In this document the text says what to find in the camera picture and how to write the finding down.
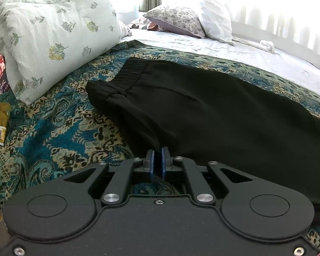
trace white cloth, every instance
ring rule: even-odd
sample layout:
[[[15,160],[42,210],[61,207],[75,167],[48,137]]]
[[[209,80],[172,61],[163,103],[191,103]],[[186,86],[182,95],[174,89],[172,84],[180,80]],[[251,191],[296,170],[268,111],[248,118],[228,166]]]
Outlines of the white cloth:
[[[231,46],[212,39],[197,39],[186,35],[140,29],[131,31],[133,35],[122,41],[136,39],[147,45],[243,62],[277,74],[320,95],[320,70],[284,51],[276,49],[276,53],[271,54],[239,42]]]
[[[14,95],[27,105],[120,39],[109,0],[0,1],[0,54]]]
[[[261,40],[260,43],[257,43],[254,41],[249,41],[249,40],[238,38],[235,36],[232,38],[232,40],[275,54],[275,47],[271,41]]]
[[[202,0],[200,6],[198,16],[206,36],[232,44],[231,19],[226,7],[217,0]]]

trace bed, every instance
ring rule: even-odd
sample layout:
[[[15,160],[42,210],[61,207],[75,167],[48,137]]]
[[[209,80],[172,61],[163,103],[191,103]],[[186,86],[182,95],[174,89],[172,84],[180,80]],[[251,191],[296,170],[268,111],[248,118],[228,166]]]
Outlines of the bed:
[[[225,72],[301,103],[320,117],[320,70],[282,51],[269,54],[171,33],[132,30],[108,52],[69,74],[29,106],[11,91],[0,95],[12,111],[5,146],[0,146],[0,208],[15,192],[95,162],[118,165],[132,157],[118,128],[89,103],[88,80],[111,80],[129,57],[167,60]],[[157,179],[135,194],[178,194]],[[306,238],[320,248],[320,224]]]

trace silver bolt head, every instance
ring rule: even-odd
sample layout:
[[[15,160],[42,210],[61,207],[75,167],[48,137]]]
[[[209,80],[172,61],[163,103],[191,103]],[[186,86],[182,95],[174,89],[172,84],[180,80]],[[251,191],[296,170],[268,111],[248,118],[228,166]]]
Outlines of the silver bolt head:
[[[197,196],[197,199],[200,202],[211,202],[213,200],[213,196],[207,193],[201,193]]]
[[[156,205],[164,205],[164,204],[165,204],[165,201],[159,199],[159,200],[155,200],[154,203],[155,203]]]
[[[303,254],[305,254],[305,249],[303,247],[298,247],[294,250],[295,256],[302,256]]]
[[[106,202],[116,202],[120,200],[120,196],[116,193],[109,193],[103,196],[103,200]]]
[[[25,255],[25,250],[22,249],[21,247],[14,248],[13,252],[16,256],[24,256]]]

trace black pants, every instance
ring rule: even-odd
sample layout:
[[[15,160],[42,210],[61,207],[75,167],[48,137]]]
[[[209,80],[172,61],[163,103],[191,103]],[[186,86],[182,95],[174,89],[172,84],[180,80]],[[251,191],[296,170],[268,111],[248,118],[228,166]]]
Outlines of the black pants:
[[[320,204],[320,119],[299,103],[221,72],[137,58],[86,90],[135,156],[168,146],[171,155],[218,161]]]

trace teal paisley blanket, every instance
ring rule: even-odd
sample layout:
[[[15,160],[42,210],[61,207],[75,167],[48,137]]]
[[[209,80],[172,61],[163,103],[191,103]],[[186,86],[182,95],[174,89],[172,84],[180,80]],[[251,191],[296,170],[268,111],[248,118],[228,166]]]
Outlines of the teal paisley blanket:
[[[142,44],[122,42],[72,72],[29,106],[12,92],[0,95],[12,112],[5,146],[0,146],[0,207],[16,191],[57,178],[95,162],[118,165],[132,153],[118,128],[91,106],[85,85],[91,79],[111,80],[129,57],[174,61],[225,72],[301,103],[320,117],[320,96],[291,81],[258,68]],[[161,180],[139,184],[136,194],[178,194]],[[306,237],[320,248],[320,224]]]

